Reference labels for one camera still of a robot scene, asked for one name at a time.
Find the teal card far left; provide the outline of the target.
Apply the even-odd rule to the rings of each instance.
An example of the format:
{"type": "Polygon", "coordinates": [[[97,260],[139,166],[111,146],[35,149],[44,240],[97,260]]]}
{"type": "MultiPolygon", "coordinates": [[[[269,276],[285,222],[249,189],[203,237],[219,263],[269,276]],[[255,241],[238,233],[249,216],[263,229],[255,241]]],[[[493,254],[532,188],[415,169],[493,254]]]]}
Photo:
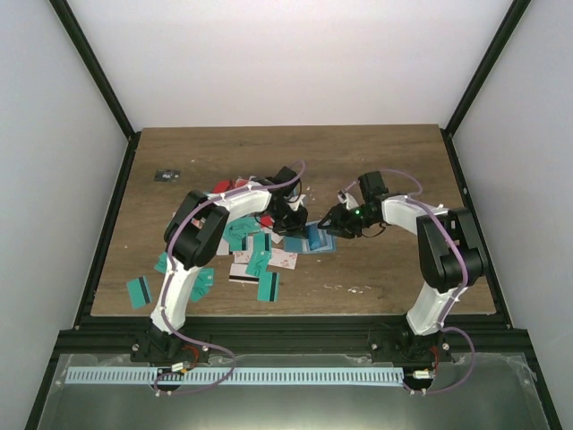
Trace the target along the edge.
{"type": "Polygon", "coordinates": [[[156,264],[154,265],[154,270],[165,274],[167,271],[167,253],[163,252],[162,254],[160,254],[158,256],[158,260],[156,262],[156,264]]]}

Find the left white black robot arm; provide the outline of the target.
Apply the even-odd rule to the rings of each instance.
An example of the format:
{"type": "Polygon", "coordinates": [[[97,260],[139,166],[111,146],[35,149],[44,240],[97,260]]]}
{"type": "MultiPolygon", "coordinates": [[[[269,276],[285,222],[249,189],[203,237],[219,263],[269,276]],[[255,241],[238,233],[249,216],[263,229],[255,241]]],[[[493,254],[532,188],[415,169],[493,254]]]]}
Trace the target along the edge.
{"type": "Polygon", "coordinates": [[[221,193],[190,191],[167,225],[166,272],[158,302],[150,315],[148,336],[152,352],[162,361],[176,360],[183,351],[187,303],[201,269],[216,256],[227,225],[251,215],[269,215],[272,231],[282,237],[307,238],[308,211],[301,196],[291,193],[301,182],[287,166],[275,176],[254,177],[221,193]]]}

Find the red card black stripe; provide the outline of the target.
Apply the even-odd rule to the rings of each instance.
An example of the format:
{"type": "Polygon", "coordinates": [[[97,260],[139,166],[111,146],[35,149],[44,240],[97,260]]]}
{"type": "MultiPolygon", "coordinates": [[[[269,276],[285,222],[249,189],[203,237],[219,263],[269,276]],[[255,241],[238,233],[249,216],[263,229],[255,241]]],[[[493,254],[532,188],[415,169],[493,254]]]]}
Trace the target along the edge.
{"type": "Polygon", "coordinates": [[[213,194],[220,194],[232,190],[235,187],[235,182],[231,179],[218,182],[212,189],[213,194]]]}

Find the teal striped card front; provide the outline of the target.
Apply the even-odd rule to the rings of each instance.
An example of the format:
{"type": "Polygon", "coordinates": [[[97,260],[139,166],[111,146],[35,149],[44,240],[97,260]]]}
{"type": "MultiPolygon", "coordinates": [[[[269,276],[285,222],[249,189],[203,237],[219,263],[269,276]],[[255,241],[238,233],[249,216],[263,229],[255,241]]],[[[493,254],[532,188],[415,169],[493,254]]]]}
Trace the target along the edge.
{"type": "Polygon", "coordinates": [[[279,274],[263,272],[259,277],[257,300],[261,302],[276,302],[279,291],[279,274]]]}

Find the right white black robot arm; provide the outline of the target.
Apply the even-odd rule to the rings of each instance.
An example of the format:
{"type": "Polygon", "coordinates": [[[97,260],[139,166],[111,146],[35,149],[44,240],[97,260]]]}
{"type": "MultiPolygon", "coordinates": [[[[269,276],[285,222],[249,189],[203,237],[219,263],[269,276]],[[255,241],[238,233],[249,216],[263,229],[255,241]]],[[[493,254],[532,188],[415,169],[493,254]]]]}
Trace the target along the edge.
{"type": "Polygon", "coordinates": [[[348,187],[339,191],[338,204],[318,228],[345,239],[361,237],[373,225],[402,228],[416,236],[423,286],[406,313],[409,331],[398,337],[400,355],[416,361],[430,349],[427,336],[444,328],[454,305],[489,270],[489,260],[470,210],[418,201],[423,191],[419,182],[412,193],[392,193],[384,182],[385,172],[368,172],[355,180],[362,203],[348,187]]]}

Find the blue leather card holder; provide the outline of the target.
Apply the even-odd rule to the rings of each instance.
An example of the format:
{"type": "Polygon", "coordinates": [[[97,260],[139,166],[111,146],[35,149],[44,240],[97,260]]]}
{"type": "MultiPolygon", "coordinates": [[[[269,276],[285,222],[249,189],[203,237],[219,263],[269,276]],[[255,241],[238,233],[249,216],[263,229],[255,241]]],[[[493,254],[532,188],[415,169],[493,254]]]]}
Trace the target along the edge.
{"type": "Polygon", "coordinates": [[[306,224],[307,238],[285,236],[283,249],[295,254],[325,254],[337,250],[336,238],[325,229],[318,228],[318,221],[306,224]]]}

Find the black aluminium frame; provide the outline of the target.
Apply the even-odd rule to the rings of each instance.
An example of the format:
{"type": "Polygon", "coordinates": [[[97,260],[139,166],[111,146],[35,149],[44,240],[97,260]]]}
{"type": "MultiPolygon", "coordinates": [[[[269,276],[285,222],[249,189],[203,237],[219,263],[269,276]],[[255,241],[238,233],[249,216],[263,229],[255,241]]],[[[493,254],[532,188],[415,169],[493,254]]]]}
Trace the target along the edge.
{"type": "MultiPolygon", "coordinates": [[[[109,79],[90,46],[72,7],[66,1],[51,4],[69,39],[80,54],[92,80],[108,104],[111,113],[127,139],[124,159],[120,167],[98,245],[90,266],[81,302],[70,330],[60,331],[51,358],[48,361],[38,395],[33,404],[28,422],[29,429],[38,429],[45,416],[48,388],[56,381],[56,361],[63,354],[111,354],[125,352],[136,335],[146,327],[143,318],[92,317],[90,310],[97,292],[111,244],[120,206],[124,199],[129,176],[133,170],[135,152],[141,135],[135,131],[117,98],[109,79]]],[[[448,153],[449,164],[464,206],[472,211],[475,206],[466,186],[466,178],[454,148],[453,137],[461,126],[467,112],[482,89],[487,77],[498,61],[510,37],[519,25],[529,6],[527,1],[514,1],[505,13],[480,64],[467,85],[463,96],[445,128],[440,130],[440,139],[448,153]]],[[[449,317],[449,322],[469,331],[478,351],[484,353],[518,353],[525,355],[527,365],[534,373],[534,387],[541,401],[543,418],[549,428],[559,429],[560,420],[549,393],[535,350],[525,329],[515,328],[501,292],[497,274],[490,268],[486,274],[490,292],[496,306],[494,314],[460,314],[449,317]]],[[[194,329],[213,334],[222,340],[231,340],[243,353],[270,355],[316,353],[364,352],[368,349],[365,335],[382,333],[388,335],[391,328],[399,326],[398,316],[271,316],[271,317],[197,317],[192,319],[194,329]]]]}

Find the teal VIP card centre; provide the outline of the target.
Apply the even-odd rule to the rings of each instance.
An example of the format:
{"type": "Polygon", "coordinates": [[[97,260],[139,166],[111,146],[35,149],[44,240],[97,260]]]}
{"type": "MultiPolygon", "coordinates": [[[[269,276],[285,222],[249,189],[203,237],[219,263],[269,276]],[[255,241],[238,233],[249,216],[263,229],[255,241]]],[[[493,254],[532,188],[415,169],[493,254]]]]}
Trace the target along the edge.
{"type": "Polygon", "coordinates": [[[261,230],[261,225],[253,217],[235,219],[226,224],[223,237],[227,242],[241,241],[243,237],[261,230]]]}

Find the small black card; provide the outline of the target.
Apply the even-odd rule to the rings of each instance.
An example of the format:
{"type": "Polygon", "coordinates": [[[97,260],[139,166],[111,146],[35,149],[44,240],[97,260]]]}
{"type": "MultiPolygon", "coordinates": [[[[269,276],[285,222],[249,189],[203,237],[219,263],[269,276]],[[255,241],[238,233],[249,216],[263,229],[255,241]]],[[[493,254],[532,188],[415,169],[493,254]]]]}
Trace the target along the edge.
{"type": "Polygon", "coordinates": [[[158,169],[155,172],[155,182],[175,182],[179,179],[181,173],[176,169],[158,169]]]}

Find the teal striped card left edge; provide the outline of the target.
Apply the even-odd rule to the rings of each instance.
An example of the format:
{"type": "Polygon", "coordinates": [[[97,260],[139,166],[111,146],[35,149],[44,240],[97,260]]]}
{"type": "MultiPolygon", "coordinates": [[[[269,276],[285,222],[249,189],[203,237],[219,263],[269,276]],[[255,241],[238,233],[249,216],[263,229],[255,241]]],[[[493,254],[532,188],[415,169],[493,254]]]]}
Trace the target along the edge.
{"type": "Polygon", "coordinates": [[[127,281],[126,287],[132,309],[143,308],[152,302],[149,282],[145,276],[127,281]]]}

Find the teal vip card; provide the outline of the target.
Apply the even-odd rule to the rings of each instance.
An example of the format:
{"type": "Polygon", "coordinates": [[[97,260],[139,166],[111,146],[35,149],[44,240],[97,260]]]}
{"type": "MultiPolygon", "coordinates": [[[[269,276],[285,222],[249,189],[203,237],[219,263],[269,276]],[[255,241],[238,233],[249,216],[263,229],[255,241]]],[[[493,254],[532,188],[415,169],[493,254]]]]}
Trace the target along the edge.
{"type": "Polygon", "coordinates": [[[226,224],[223,237],[227,242],[241,241],[243,237],[261,230],[261,225],[253,217],[235,219],[226,224]]]}
{"type": "Polygon", "coordinates": [[[192,303],[197,303],[202,300],[210,292],[210,288],[214,285],[214,269],[202,268],[192,287],[190,300],[192,303]]]}

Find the blue card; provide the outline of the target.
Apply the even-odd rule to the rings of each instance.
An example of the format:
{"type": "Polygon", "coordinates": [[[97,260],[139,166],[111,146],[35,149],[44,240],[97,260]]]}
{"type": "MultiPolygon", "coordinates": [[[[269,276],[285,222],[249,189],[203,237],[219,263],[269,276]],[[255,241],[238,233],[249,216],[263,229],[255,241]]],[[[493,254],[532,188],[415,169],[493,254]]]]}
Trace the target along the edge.
{"type": "Polygon", "coordinates": [[[327,245],[327,239],[323,235],[323,231],[318,228],[317,223],[308,224],[306,226],[308,231],[308,248],[310,251],[316,251],[327,245]]]}

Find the white card red pattern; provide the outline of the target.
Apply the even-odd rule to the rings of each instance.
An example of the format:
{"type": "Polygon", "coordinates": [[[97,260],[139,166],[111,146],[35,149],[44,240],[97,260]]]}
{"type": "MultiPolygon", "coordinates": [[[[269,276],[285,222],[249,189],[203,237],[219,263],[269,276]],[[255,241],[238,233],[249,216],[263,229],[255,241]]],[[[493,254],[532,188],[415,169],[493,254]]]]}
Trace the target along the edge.
{"type": "Polygon", "coordinates": [[[294,270],[298,253],[289,253],[283,249],[273,248],[269,259],[269,266],[294,270]]]}

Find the teal vertical card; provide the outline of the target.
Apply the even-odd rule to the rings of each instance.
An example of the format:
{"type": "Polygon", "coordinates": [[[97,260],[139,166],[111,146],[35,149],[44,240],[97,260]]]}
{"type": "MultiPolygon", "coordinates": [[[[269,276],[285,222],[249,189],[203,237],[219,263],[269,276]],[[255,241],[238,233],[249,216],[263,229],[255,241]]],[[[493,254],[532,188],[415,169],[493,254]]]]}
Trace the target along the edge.
{"type": "Polygon", "coordinates": [[[270,234],[260,232],[253,236],[252,254],[247,264],[246,274],[259,278],[267,270],[272,254],[270,234]]]}

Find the teal VIP card front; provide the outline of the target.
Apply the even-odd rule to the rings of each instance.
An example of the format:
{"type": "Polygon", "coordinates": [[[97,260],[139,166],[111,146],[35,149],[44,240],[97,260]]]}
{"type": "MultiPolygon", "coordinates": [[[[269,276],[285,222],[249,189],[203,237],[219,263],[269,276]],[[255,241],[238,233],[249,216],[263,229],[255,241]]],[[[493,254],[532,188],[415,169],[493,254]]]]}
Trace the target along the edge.
{"type": "Polygon", "coordinates": [[[210,288],[214,285],[214,269],[202,268],[192,287],[190,300],[192,303],[197,303],[202,300],[210,292],[210,288]]]}

